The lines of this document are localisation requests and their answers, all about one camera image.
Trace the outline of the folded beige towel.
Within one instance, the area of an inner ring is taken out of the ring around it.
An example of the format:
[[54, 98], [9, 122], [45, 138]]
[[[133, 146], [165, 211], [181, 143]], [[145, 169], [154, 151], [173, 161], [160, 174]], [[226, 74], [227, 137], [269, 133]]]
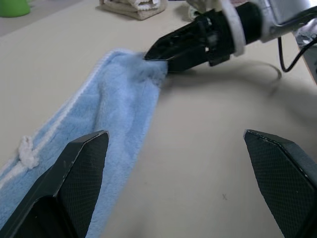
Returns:
[[99, 0], [99, 8], [137, 20], [145, 20], [163, 12], [167, 0]]

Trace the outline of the light blue fluffy towel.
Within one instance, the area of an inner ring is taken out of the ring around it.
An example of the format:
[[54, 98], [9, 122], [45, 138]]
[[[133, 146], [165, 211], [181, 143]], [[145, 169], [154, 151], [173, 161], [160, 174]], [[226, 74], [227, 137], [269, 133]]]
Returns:
[[87, 238], [99, 238], [137, 161], [167, 74], [162, 61], [115, 50], [97, 64], [81, 88], [0, 169], [0, 228], [32, 184], [52, 166], [68, 142], [109, 132], [100, 194]]

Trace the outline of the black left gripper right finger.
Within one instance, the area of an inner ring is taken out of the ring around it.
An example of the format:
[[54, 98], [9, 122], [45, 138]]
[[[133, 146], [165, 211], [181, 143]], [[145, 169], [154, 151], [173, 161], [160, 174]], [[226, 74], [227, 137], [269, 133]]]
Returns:
[[260, 192], [284, 238], [317, 238], [317, 163], [295, 142], [246, 130]]

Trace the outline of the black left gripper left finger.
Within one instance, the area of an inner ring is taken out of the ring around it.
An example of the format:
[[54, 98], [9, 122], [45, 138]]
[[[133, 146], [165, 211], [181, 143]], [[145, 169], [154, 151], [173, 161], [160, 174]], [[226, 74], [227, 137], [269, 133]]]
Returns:
[[0, 230], [0, 238], [85, 238], [101, 190], [109, 135], [67, 144], [32, 185]]

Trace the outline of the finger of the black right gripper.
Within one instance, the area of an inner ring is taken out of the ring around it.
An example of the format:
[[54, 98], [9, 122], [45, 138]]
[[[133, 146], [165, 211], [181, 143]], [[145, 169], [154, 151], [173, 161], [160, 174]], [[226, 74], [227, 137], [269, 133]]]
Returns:
[[208, 39], [211, 20], [208, 17], [197, 17], [193, 22], [160, 37], [144, 56], [149, 61], [170, 61], [185, 58], [191, 51], [198, 52], [199, 58], [210, 61]]
[[183, 72], [207, 61], [205, 47], [187, 49], [168, 60], [168, 73]]

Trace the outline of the green plastic object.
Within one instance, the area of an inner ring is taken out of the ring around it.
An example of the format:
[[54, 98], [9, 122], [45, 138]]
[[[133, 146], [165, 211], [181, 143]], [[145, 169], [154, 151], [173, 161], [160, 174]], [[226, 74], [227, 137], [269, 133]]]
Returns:
[[0, 0], [0, 17], [20, 17], [29, 13], [27, 0]]

